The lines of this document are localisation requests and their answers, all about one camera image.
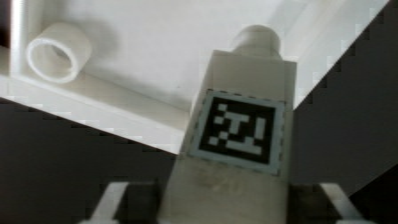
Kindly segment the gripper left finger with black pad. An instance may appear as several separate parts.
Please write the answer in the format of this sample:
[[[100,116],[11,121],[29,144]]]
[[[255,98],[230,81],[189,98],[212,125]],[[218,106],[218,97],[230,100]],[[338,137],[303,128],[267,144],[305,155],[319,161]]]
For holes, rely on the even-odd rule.
[[[93,215],[77,224],[159,224],[159,182],[111,182]]]

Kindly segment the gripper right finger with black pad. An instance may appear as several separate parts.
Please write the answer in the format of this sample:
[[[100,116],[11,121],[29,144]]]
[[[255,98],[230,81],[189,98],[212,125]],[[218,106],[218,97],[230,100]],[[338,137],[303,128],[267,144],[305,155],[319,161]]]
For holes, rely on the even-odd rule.
[[[287,224],[377,224],[370,221],[337,183],[290,186]]]

